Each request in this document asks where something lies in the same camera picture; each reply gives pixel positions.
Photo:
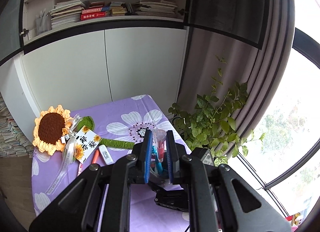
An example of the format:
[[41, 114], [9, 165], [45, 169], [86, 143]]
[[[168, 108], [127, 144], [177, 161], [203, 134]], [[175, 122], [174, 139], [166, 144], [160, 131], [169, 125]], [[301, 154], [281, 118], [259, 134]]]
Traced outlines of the orange marker pen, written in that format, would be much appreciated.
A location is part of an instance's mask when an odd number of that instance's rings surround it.
[[99, 150], [97, 149], [96, 151], [95, 151], [95, 153], [94, 153], [94, 156], [93, 156], [93, 158], [92, 158], [92, 162], [91, 162], [91, 164], [96, 164], [97, 163], [97, 160], [98, 160], [98, 158], [99, 158]]

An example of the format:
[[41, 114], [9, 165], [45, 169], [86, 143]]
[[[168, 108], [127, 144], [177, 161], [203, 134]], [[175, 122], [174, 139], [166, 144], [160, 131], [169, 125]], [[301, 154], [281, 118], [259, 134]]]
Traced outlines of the translucent white ribbon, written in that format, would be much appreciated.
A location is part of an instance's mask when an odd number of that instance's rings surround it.
[[69, 128], [69, 131], [66, 135], [64, 135], [62, 138], [65, 140], [66, 145], [62, 153], [62, 163], [60, 165], [59, 171], [57, 172], [54, 180], [46, 190], [45, 194], [51, 195], [55, 192], [57, 187], [60, 185], [61, 181], [65, 177], [68, 166], [75, 161], [75, 145], [76, 145], [76, 136], [74, 129], [78, 126], [80, 121], [82, 120], [82, 117], [79, 114], [76, 114], [71, 122], [71, 127]]

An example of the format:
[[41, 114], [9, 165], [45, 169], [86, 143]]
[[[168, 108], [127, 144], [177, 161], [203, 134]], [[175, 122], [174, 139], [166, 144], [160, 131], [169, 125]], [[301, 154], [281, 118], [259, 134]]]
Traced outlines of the red gel pen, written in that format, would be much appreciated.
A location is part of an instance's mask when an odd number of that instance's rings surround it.
[[163, 162], [165, 154], [165, 142], [166, 142], [167, 133], [164, 130], [156, 129], [156, 148], [157, 148], [157, 158], [160, 163]]

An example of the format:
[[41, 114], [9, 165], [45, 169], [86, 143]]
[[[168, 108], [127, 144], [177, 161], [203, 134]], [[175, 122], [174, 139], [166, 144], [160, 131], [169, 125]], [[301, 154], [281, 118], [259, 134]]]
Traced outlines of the blue pen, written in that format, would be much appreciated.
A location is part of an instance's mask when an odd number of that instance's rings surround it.
[[155, 174], [159, 176], [163, 174], [162, 164], [158, 160], [157, 150], [154, 145], [151, 151], [151, 168]]

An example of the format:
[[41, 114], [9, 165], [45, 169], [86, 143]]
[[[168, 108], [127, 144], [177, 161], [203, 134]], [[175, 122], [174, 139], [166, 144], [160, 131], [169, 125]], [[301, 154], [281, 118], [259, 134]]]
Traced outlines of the grey curtain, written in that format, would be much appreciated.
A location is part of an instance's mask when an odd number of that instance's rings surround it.
[[233, 118], [247, 137], [262, 118], [283, 76], [295, 34], [294, 0], [188, 0], [189, 37], [178, 104], [193, 112], [197, 95], [216, 96], [243, 83], [245, 105]]

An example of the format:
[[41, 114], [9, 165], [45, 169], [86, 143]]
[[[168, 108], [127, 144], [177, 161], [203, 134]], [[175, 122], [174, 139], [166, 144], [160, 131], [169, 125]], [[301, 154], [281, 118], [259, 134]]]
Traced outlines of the sunflower greeting card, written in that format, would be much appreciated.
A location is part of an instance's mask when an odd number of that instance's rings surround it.
[[83, 164], [101, 141], [101, 137], [89, 127], [83, 126], [76, 133], [75, 158]]

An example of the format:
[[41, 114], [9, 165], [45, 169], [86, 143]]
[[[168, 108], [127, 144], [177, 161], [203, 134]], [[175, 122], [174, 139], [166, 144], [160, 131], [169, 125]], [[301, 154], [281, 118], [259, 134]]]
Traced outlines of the crochet sunflower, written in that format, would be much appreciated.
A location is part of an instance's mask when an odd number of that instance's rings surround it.
[[[64, 109], [62, 105], [58, 105], [56, 108], [51, 106], [48, 110], [41, 111], [40, 116], [35, 118], [33, 146], [36, 147], [39, 152], [46, 152], [50, 156], [56, 151], [63, 152], [67, 142], [63, 142], [61, 137], [73, 132], [72, 128], [75, 127], [74, 120], [75, 118], [71, 117], [71, 112]], [[90, 116], [80, 117], [80, 122], [78, 122], [75, 129], [76, 131], [83, 131], [84, 133], [93, 131], [93, 118]], [[120, 140], [112, 142], [111, 140], [101, 138], [98, 135], [95, 135], [93, 142], [93, 145], [89, 145], [90, 148], [95, 148], [97, 142], [99, 145], [104, 142], [107, 143], [104, 145], [110, 145], [111, 147], [118, 149], [133, 149], [133, 146], [135, 145], [134, 142]], [[85, 148], [87, 148], [85, 147], [85, 142], [76, 144], [74, 157], [78, 160], [82, 159], [85, 155]]]

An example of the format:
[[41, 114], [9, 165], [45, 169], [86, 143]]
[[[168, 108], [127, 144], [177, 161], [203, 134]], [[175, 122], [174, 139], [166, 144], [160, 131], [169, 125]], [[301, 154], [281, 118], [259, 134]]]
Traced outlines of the white cabinet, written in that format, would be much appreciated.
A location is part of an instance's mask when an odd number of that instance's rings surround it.
[[128, 27], [58, 40], [1, 66], [1, 94], [31, 125], [37, 111], [150, 95], [167, 113], [183, 68], [183, 29]]

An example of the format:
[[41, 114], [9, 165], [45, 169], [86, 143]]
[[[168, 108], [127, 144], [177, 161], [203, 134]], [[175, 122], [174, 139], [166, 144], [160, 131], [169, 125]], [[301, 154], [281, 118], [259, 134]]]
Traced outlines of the pink patterned pen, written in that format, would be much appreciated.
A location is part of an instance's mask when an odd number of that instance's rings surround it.
[[79, 176], [82, 172], [82, 165], [83, 165], [82, 163], [79, 163], [77, 176]]

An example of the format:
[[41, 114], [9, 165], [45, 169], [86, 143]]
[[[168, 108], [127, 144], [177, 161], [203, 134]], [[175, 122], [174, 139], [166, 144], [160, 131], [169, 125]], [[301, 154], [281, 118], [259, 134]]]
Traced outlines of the stack of papers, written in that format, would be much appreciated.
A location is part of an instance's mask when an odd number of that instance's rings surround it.
[[18, 127], [0, 96], [0, 155], [1, 157], [32, 157], [34, 147]]

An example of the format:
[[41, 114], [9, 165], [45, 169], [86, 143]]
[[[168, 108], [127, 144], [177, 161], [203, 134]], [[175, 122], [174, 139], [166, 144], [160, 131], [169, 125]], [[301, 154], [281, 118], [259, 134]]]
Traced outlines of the green potted plant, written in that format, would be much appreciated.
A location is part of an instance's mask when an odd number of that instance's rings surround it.
[[248, 82], [235, 81], [223, 96], [218, 89], [223, 87], [223, 69], [226, 59], [216, 56], [217, 74], [212, 76], [210, 92], [196, 95], [192, 112], [184, 110], [178, 103], [173, 103], [168, 112], [173, 115], [172, 125], [181, 135], [190, 150], [208, 149], [213, 164], [228, 163], [229, 158], [248, 155], [248, 144], [257, 143], [264, 148], [266, 133], [256, 137], [254, 130], [241, 134], [237, 113], [242, 110], [249, 99]]

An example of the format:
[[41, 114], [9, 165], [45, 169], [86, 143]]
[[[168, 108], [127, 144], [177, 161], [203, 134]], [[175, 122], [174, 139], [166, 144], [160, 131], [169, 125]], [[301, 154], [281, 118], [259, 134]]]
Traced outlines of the purple floral tablecloth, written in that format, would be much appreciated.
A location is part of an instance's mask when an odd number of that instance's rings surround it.
[[[94, 132], [102, 138], [138, 143], [147, 129], [171, 130], [175, 142], [184, 144], [174, 130], [167, 113], [162, 112], [150, 95], [139, 95], [95, 107], [76, 110], [72, 116], [90, 116], [95, 123]], [[78, 174], [78, 162], [69, 165], [68, 172], [54, 191], [46, 190], [57, 175], [62, 163], [62, 153], [34, 150], [31, 168], [31, 187], [35, 214], [39, 215]], [[155, 192], [148, 185], [131, 186], [130, 231], [185, 231], [189, 215], [155, 204]]]

